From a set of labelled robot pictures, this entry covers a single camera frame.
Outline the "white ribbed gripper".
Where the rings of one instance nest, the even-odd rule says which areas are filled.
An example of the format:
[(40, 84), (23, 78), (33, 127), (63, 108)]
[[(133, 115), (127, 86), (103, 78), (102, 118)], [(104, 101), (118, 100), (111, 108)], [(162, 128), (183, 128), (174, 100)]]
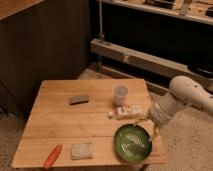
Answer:
[(160, 127), (166, 125), (176, 113), (181, 111), (185, 107), (181, 102), (171, 93), (166, 93), (160, 100), (154, 102), (149, 110), (148, 117), (139, 117), (133, 122), (133, 126), (136, 126), (140, 122), (148, 121), (149, 119), (154, 122), (152, 140), (154, 141), (160, 132)]

